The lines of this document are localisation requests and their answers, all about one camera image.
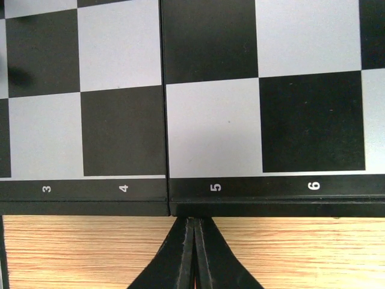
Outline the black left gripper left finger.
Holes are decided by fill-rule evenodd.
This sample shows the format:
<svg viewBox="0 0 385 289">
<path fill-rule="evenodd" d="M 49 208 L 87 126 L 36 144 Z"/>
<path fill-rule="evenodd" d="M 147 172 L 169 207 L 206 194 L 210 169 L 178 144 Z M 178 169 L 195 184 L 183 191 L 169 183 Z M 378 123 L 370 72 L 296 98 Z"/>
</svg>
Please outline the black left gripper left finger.
<svg viewBox="0 0 385 289">
<path fill-rule="evenodd" d="M 128 289 L 194 288 L 194 222 L 178 217 L 154 258 Z"/>
</svg>

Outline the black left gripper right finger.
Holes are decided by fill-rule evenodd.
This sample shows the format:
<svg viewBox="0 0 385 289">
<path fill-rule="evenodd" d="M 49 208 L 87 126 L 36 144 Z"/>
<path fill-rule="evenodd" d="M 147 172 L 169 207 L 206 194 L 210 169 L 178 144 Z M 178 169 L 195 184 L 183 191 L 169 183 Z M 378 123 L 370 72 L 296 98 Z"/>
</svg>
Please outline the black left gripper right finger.
<svg viewBox="0 0 385 289">
<path fill-rule="evenodd" d="M 194 220 L 197 288 L 252 288 L 263 286 L 233 254 L 212 218 Z"/>
</svg>

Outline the black white chess board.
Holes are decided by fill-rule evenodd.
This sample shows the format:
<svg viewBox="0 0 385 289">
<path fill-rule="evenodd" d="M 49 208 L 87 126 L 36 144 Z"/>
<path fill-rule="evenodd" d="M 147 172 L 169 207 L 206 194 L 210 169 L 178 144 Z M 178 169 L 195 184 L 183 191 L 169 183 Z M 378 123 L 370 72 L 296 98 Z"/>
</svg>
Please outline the black white chess board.
<svg viewBox="0 0 385 289">
<path fill-rule="evenodd" d="M 384 2 L 2 1 L 1 214 L 384 216 Z"/>
</svg>

